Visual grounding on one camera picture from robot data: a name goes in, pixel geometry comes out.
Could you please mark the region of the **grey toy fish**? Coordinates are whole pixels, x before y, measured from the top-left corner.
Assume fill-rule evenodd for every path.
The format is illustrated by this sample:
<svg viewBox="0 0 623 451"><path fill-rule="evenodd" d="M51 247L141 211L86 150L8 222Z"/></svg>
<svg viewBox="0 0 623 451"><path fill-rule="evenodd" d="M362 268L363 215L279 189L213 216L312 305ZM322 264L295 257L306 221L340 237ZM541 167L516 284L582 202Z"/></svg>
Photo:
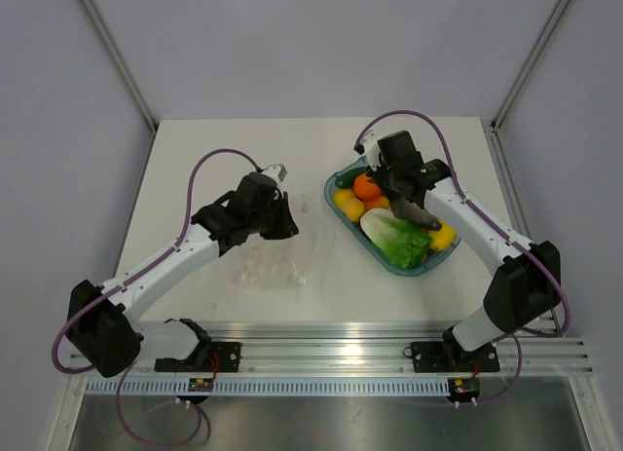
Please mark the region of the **grey toy fish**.
<svg viewBox="0 0 623 451"><path fill-rule="evenodd" d="M390 200L389 208L394 217L408 221L419 228L427 231L439 231L442 228L442 223L436 216L404 198Z"/></svg>

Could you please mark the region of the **clear dotted zip bag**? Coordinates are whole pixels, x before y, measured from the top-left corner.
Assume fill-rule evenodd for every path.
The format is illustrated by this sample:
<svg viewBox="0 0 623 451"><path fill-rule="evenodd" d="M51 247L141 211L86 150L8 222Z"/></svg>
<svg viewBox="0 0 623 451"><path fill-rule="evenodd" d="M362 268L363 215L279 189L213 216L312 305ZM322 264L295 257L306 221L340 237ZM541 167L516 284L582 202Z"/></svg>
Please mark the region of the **clear dotted zip bag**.
<svg viewBox="0 0 623 451"><path fill-rule="evenodd" d="M233 251L230 281L245 289L291 289L306 282L319 244L319 212L307 194L289 199L299 233L286 240L267 241L258 235Z"/></svg>

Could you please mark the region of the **yellow bell pepper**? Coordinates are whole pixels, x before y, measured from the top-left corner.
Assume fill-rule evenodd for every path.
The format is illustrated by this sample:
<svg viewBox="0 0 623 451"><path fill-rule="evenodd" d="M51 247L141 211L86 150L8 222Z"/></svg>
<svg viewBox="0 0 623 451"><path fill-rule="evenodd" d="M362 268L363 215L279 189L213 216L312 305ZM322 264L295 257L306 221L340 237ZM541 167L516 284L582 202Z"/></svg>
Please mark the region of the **yellow bell pepper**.
<svg viewBox="0 0 623 451"><path fill-rule="evenodd" d="M428 236L430 237L430 249L441 252L452 245L457 233L449 224L441 221L437 229L428 232Z"/></svg>

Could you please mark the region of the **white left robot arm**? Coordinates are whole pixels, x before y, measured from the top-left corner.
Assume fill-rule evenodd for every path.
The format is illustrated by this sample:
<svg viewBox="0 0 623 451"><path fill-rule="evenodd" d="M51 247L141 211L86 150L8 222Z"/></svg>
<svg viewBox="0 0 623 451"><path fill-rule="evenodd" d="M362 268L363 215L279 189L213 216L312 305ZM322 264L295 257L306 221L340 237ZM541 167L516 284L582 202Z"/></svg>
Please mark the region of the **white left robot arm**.
<svg viewBox="0 0 623 451"><path fill-rule="evenodd" d="M142 315L178 283L244 244L251 235L287 240L299 233L281 184L287 172L272 165L247 174L238 188L198 210L179 237L125 276L71 291L64 337L102 377L134 363L144 345Z"/></svg>

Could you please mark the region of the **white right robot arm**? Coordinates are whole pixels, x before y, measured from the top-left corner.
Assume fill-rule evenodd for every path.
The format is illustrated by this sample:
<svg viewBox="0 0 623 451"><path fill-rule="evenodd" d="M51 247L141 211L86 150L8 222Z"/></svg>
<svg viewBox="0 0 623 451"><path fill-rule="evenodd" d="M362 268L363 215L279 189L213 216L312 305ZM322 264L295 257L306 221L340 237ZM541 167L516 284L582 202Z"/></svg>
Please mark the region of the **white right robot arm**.
<svg viewBox="0 0 623 451"><path fill-rule="evenodd" d="M442 335L442 358L463 369L486 345L524 329L562 301L557 248L535 244L492 216L461 188L450 163L425 161L408 132L366 141L374 180L392 200L448 224L492 276L482 305Z"/></svg>

